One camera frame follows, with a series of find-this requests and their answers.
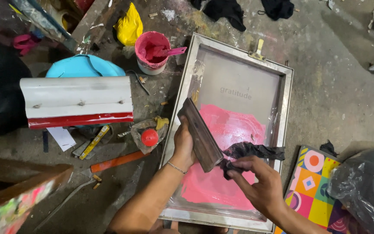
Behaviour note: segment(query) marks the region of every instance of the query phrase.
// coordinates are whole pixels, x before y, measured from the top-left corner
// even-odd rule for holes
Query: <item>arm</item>
[[[174,135],[174,154],[169,160],[174,166],[187,172],[193,165],[193,139],[188,131],[188,121],[181,117],[181,126]],[[112,218],[108,230],[117,233],[147,233],[165,204],[177,189],[184,174],[165,164],[151,179],[145,189],[127,201]]]
[[[252,205],[287,234],[330,234],[285,203],[279,173],[263,160],[250,156],[240,158],[232,164],[255,173],[259,181],[251,185],[242,174],[233,170],[227,172]]]

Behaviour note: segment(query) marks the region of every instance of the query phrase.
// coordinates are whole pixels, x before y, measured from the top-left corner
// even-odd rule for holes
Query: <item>metal clip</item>
[[[262,46],[263,46],[263,40],[259,39],[256,52],[249,51],[248,56],[254,59],[257,59],[259,61],[266,62],[266,57],[261,55]]]

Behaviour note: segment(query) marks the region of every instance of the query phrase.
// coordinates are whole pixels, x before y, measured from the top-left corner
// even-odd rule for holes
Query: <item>pink spatula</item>
[[[180,47],[180,48],[175,48],[171,50],[164,50],[165,46],[155,46],[147,50],[147,53],[145,55],[146,60],[151,60],[154,57],[167,57],[167,56],[172,56],[172,55],[180,55],[184,54],[186,51],[187,47]]]

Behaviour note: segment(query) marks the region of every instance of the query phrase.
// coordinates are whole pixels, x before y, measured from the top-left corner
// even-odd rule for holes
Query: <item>silver bracelet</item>
[[[169,162],[169,161],[167,161],[167,163],[168,164],[170,164],[173,168],[175,168],[175,169],[177,169],[177,170],[179,170],[179,171],[181,171],[183,174],[187,174],[187,172],[184,172],[183,170],[181,170],[180,168],[178,168],[178,167],[176,167],[176,166],[174,166],[171,162]]]

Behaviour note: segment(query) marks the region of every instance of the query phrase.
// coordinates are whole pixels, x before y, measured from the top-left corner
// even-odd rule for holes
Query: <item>orange circle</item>
[[[310,164],[311,164],[312,166],[317,166],[318,163],[319,163],[318,156],[313,155],[313,156],[310,157]]]

